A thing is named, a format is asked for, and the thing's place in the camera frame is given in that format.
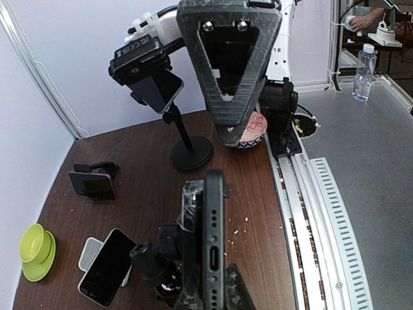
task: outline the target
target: bottle cap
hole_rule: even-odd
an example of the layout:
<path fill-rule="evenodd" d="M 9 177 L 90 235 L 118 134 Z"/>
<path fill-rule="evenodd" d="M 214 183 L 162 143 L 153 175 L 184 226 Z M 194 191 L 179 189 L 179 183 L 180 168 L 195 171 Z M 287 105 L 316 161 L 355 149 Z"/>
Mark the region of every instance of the bottle cap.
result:
<path fill-rule="evenodd" d="M 374 53 L 374 45 L 364 44 L 363 45 L 363 51 L 368 53 L 368 54 L 373 54 Z"/>

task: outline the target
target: gray table surface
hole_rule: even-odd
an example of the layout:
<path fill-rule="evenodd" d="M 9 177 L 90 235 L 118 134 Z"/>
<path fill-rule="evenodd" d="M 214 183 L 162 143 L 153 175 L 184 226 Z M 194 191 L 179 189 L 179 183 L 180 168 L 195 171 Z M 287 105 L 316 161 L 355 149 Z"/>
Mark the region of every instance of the gray table surface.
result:
<path fill-rule="evenodd" d="M 375 310 L 413 309 L 413 117 L 378 83 L 300 95 L 321 128 L 303 143 L 326 157 L 350 216 Z"/>

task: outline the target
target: yellow-green saucer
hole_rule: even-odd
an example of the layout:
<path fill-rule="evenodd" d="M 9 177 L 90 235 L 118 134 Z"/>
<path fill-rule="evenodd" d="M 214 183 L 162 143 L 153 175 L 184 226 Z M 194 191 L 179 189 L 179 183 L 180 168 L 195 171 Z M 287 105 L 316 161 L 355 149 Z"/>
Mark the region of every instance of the yellow-green saucer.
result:
<path fill-rule="evenodd" d="M 49 231 L 45 231 L 50 237 L 50 252 L 46 260 L 42 263 L 23 263 L 23 274 L 26 279 L 31 282 L 37 282 L 43 279 L 52 268 L 54 258 L 56 256 L 56 241 L 54 240 L 53 235 Z"/>

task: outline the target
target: human hand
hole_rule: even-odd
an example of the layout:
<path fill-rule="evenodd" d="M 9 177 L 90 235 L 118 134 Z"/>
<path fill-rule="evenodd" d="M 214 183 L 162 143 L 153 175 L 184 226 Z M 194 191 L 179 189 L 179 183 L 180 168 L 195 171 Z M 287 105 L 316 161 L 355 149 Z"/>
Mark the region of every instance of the human hand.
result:
<path fill-rule="evenodd" d="M 368 28 L 373 22 L 368 16 L 356 16 L 350 21 L 350 26 L 354 32 L 359 32 Z"/>

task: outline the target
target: triangular opening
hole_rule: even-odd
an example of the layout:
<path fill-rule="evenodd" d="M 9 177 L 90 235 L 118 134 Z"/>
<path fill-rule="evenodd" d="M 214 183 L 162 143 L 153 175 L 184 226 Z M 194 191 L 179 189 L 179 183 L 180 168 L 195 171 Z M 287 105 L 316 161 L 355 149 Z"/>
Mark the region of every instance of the triangular opening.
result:
<path fill-rule="evenodd" d="M 231 102 L 238 90 L 259 35 L 259 30 L 250 28 L 245 21 L 242 21 L 245 27 L 240 30 L 240 23 L 216 28 L 212 25 L 207 31 L 201 25 L 199 31 L 222 99 L 226 102 Z"/>

